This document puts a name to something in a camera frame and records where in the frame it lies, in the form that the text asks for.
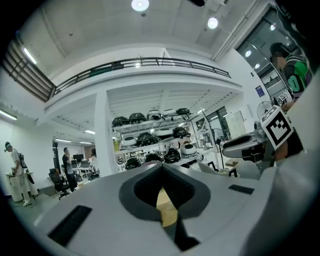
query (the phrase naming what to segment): window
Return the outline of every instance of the window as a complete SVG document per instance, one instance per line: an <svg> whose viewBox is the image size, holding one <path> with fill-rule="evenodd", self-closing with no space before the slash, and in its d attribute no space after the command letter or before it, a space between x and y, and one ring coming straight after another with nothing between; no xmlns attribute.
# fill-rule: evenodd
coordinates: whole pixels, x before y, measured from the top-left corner
<svg viewBox="0 0 320 256"><path fill-rule="evenodd" d="M208 119L211 129L214 131L215 139L228 139L229 138L229 127L227 124L226 117L228 112L225 107L220 108L218 111L215 111L206 116ZM199 131L204 125L205 119L196 122L196 128Z"/></svg>
<svg viewBox="0 0 320 256"><path fill-rule="evenodd" d="M238 47L237 51L261 78L273 69L270 63L270 46L278 42L286 45L292 52L297 49L296 44L282 27L276 10L271 8Z"/></svg>
<svg viewBox="0 0 320 256"><path fill-rule="evenodd" d="M297 45L282 27L276 10L270 8L237 51L256 71L274 101L289 88L289 85L284 74L275 70L270 63L270 46L273 43L283 43L291 53L299 52Z"/></svg>

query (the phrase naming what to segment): backpack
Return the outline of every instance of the backpack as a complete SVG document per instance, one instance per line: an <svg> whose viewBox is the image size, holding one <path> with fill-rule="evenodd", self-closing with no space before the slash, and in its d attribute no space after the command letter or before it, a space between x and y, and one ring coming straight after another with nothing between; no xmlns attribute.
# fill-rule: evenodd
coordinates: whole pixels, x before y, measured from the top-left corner
<svg viewBox="0 0 320 256"><path fill-rule="evenodd" d="M23 154L19 153L18 150L14 149L15 151L17 151L18 155L19 155L19 160L20 160L20 165L22 167L22 169L27 169L27 165L25 163L25 157Z"/></svg>

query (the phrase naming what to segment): ceiling light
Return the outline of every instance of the ceiling light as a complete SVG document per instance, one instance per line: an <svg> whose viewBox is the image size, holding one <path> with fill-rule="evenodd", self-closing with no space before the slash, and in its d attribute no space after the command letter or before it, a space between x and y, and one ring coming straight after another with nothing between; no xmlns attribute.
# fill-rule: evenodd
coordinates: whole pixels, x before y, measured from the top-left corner
<svg viewBox="0 0 320 256"><path fill-rule="evenodd" d="M56 138L55 140L57 142L71 142L70 140L64 140L64 139L59 139L59 138Z"/></svg>
<svg viewBox="0 0 320 256"><path fill-rule="evenodd" d="M251 55L251 51L248 50L248 51L245 53L245 57L248 58L250 55Z"/></svg>
<svg viewBox="0 0 320 256"><path fill-rule="evenodd" d="M218 27L218 20L216 18L210 18L208 20L208 27L209 29L214 30L216 27Z"/></svg>
<svg viewBox="0 0 320 256"><path fill-rule="evenodd" d="M92 131L92 130L85 130L84 131L85 133L88 133L88 134L96 134L94 131Z"/></svg>
<svg viewBox="0 0 320 256"><path fill-rule="evenodd" d="M11 118L11 119L13 119L13 120L17 120L17 117L15 117L15 116L13 116L13 115L11 115L11 114L7 113L7 112L4 112L4 111L3 111L3 110L1 110L1 109L0 109L0 114L2 114L2 115L4 115L4 116L6 116L7 118Z"/></svg>
<svg viewBox="0 0 320 256"><path fill-rule="evenodd" d="M270 30L271 30L271 31L274 31L275 29L276 29L276 24L273 23L273 24L270 26Z"/></svg>
<svg viewBox="0 0 320 256"><path fill-rule="evenodd" d="M201 111L205 111L206 109L205 108L203 108L202 110L199 110L198 112L197 112L197 114L199 114Z"/></svg>
<svg viewBox="0 0 320 256"><path fill-rule="evenodd" d="M30 52L27 50L27 48L23 48L23 51L25 52L25 54L29 57L29 59L34 63L37 64L36 60L34 59L34 57L31 56Z"/></svg>
<svg viewBox="0 0 320 256"><path fill-rule="evenodd" d="M143 12L149 7L148 0L133 0L131 2L132 8L137 12Z"/></svg>

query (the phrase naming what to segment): person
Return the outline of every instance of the person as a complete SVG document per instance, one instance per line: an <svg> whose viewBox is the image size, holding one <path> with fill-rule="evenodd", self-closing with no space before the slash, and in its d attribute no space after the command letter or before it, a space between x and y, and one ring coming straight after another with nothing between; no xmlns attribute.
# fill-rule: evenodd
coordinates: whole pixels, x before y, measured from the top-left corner
<svg viewBox="0 0 320 256"><path fill-rule="evenodd" d="M97 152L95 148L91 150L91 156L92 157L90 159L90 166L94 171L99 172L99 164L98 164Z"/></svg>
<svg viewBox="0 0 320 256"><path fill-rule="evenodd" d="M74 174L74 169L71 165L71 157L70 157L70 151L67 147L63 149L64 155L62 157L63 165L64 165L64 173L66 176L66 179L68 180L70 190L71 192L75 191L75 188L77 187L77 181Z"/></svg>
<svg viewBox="0 0 320 256"><path fill-rule="evenodd" d="M276 69L283 71L293 94L293 100L281 106L282 110L287 112L305 91L312 76L304 57L291 53L283 43L273 43L270 46L270 53L272 64Z"/></svg>
<svg viewBox="0 0 320 256"><path fill-rule="evenodd" d="M273 43L270 46L270 53L272 64L276 69L283 71L293 94L292 100L280 106L284 112L287 112L305 91L312 76L304 57L302 55L292 54L283 43ZM275 151L274 160L279 164L279 161L299 153L302 149L303 146L298 134L294 132Z"/></svg>
<svg viewBox="0 0 320 256"><path fill-rule="evenodd" d="M26 180L25 180L25 173L24 173L24 169L22 168L22 164L21 164L21 160L19 157L19 153L18 151L12 147L12 145L10 144L10 142L6 142L5 145L5 150L8 151L9 153L11 153L11 157L12 160L15 164L14 168L12 168L12 174L14 176L16 176L19 180L19 184L22 190L22 194L24 197L24 203L23 206L29 206L31 205L31 201L30 201L30 197L27 191L27 184L26 184Z"/></svg>

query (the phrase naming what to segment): person in green shirt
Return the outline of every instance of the person in green shirt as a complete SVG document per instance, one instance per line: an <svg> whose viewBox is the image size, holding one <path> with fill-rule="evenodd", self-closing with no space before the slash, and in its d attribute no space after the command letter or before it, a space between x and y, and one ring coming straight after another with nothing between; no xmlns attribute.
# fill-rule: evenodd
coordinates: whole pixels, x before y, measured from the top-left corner
<svg viewBox="0 0 320 256"><path fill-rule="evenodd" d="M292 54L283 43L273 43L270 46L270 52L272 64L278 70L283 71L293 94L293 101L283 106L283 110L288 111L310 83L311 73L304 57L299 54Z"/></svg>
<svg viewBox="0 0 320 256"><path fill-rule="evenodd" d="M270 61L274 67L283 71L285 78L290 85L293 99L284 103L281 108L287 112L295 101L305 91L311 81L311 73L308 69L306 60L302 55L292 54L289 49L281 42L273 43L270 46ZM275 152L274 160L280 161L299 153L303 149L298 134L294 132Z"/></svg>

